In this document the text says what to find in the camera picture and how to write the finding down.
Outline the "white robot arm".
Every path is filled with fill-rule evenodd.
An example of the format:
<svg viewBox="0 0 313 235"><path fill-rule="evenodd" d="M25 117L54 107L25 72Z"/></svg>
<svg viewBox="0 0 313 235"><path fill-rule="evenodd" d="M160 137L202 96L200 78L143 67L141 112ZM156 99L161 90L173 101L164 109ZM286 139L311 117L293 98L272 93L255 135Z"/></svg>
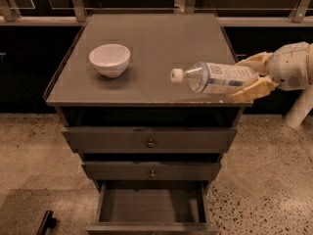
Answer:
<svg viewBox="0 0 313 235"><path fill-rule="evenodd" d="M301 90L285 116L291 128L299 127L313 109L313 44L287 44L275 52L261 52L237 63L253 68L259 77L231 96L236 102L254 100L269 95L275 88L284 91Z"/></svg>

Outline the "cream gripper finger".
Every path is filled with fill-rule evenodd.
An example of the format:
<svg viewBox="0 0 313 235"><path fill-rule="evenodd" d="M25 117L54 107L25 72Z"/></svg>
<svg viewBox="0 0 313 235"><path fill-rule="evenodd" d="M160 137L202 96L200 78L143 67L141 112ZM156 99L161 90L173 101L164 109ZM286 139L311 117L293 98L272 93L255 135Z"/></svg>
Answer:
<svg viewBox="0 0 313 235"><path fill-rule="evenodd" d="M268 75L267 62L271 56L271 53L261 52L237 62L237 66L250 67L261 75Z"/></svg>
<svg viewBox="0 0 313 235"><path fill-rule="evenodd" d="M241 103L247 101L253 101L271 94L278 84L275 82L272 76L258 77L257 80L250 86L244 87L242 90L232 94L230 96L234 103Z"/></svg>

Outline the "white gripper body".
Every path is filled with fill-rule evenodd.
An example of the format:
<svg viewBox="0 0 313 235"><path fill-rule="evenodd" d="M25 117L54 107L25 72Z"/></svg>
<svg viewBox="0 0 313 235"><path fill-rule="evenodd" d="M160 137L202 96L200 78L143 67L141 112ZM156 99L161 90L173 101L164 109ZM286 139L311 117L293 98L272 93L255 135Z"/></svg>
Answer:
<svg viewBox="0 0 313 235"><path fill-rule="evenodd" d="M266 69L284 91L303 90L310 85L310 44L284 45L267 60Z"/></svg>

